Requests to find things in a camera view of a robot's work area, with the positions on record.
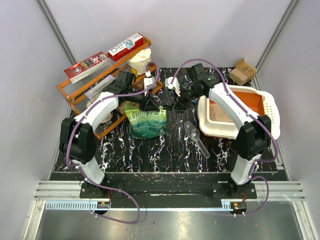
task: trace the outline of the toothpaste box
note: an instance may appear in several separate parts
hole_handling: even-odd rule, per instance
[[[123,42],[120,42],[118,45],[111,48],[108,51],[107,55],[109,58],[116,62],[128,53],[135,50],[136,48],[142,46],[144,43],[144,37],[141,36],[139,33],[135,33],[128,39],[124,40]]]
[[[100,51],[87,59],[78,62],[64,70],[65,74],[70,79],[71,83],[76,83],[88,75],[104,68],[108,65],[112,65],[113,61],[108,58],[103,51]]]

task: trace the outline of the green bag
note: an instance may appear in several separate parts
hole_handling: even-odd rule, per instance
[[[129,119],[130,137],[152,139],[167,133],[167,111],[140,111],[138,106],[127,105],[124,112]]]

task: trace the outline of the clear plastic scoop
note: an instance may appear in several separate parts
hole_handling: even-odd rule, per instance
[[[200,151],[202,152],[204,157],[206,159],[208,159],[210,157],[210,153],[208,152],[206,146],[200,140],[199,130],[189,121],[186,121],[184,123],[184,128],[185,128],[186,134],[188,134],[189,138],[192,141],[195,141],[195,144],[200,148]]]

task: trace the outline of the black marble pattern surface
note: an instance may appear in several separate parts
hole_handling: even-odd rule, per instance
[[[160,80],[164,83],[165,78],[172,77],[176,68],[161,68]],[[210,74],[215,70],[206,69]],[[228,79],[228,84],[234,85],[229,79],[232,68],[220,69]],[[178,79],[180,82],[188,81],[186,68],[183,68]],[[172,95],[163,89],[156,95],[156,101],[160,105],[173,103]],[[196,127],[197,123],[196,103],[185,113],[172,113],[167,111],[167,134],[153,139],[132,139],[129,130],[130,123],[126,119],[112,132],[105,136],[99,143],[95,158],[105,172],[231,172],[234,168],[237,154],[235,141],[208,137],[201,134],[201,140],[206,145],[210,158],[205,159],[199,148],[188,138],[184,129],[184,122],[190,121]],[[263,156],[271,159],[273,154],[269,149]],[[67,168],[65,156],[58,155],[54,172],[77,172],[77,169]],[[276,164],[259,163],[257,172],[276,172]]]

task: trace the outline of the white plastic part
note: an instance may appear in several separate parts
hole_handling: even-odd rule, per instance
[[[79,164],[88,179],[96,184],[100,184],[105,177],[105,173],[100,169],[95,157],[93,157],[91,161],[87,162],[86,164],[82,164],[78,160],[72,160],[72,162]]]
[[[175,93],[180,97],[180,84],[178,79],[175,77],[173,83],[171,84],[173,76],[165,79],[165,86],[169,90],[175,90]]]
[[[155,81],[155,77],[145,77],[143,79],[143,83],[144,83],[144,89],[147,89],[150,85],[153,84],[153,82]],[[157,87],[157,83],[155,82],[152,86],[152,89]]]
[[[245,184],[250,180],[249,171],[251,169],[251,166],[252,164],[254,164],[254,161],[260,159],[260,157],[261,154],[258,154],[248,161],[247,159],[244,159],[238,155],[235,162],[234,170],[231,173],[231,178],[237,185]]]
[[[245,122],[252,122],[251,117],[248,115],[252,115],[257,118],[259,114],[252,111],[247,105],[245,105],[228,86],[227,88],[228,94],[222,82],[215,85],[209,91],[209,98],[225,111],[239,130]],[[231,99],[229,95],[232,95],[248,111],[248,115],[234,102],[233,99]]]
[[[146,76],[147,78],[150,78],[150,77],[151,77],[151,72],[150,72],[150,71],[146,71],[146,72],[145,72],[145,76]]]
[[[110,92],[102,92],[98,99],[92,104],[94,105],[97,101],[102,100],[103,98],[107,96],[112,96],[113,93]],[[119,105],[119,100],[117,97],[112,97],[107,100],[104,100],[103,102],[100,102],[98,105],[96,105],[86,116],[86,118],[82,121],[83,124],[89,123],[93,131],[96,130],[96,128],[99,126],[99,124],[103,121],[103,119],[111,113],[113,110],[115,110]],[[87,114],[87,111],[90,109],[89,107],[87,110],[85,110],[80,115],[76,116],[74,119],[78,122],[83,116]]]
[[[94,95],[102,91],[102,89],[108,86],[113,80],[115,80],[114,76],[112,76],[111,74],[108,75],[105,79],[101,80],[97,85],[87,91],[85,95],[91,100]]]
[[[264,113],[271,119],[271,134],[275,139],[278,139],[280,136],[280,115],[274,97],[268,92],[258,91],[248,86],[229,85],[228,87],[233,92],[254,93],[262,96]],[[205,135],[236,139],[239,131],[233,122],[210,120],[210,99],[206,98],[205,96],[200,97],[198,101],[197,115],[199,118],[200,130]]]

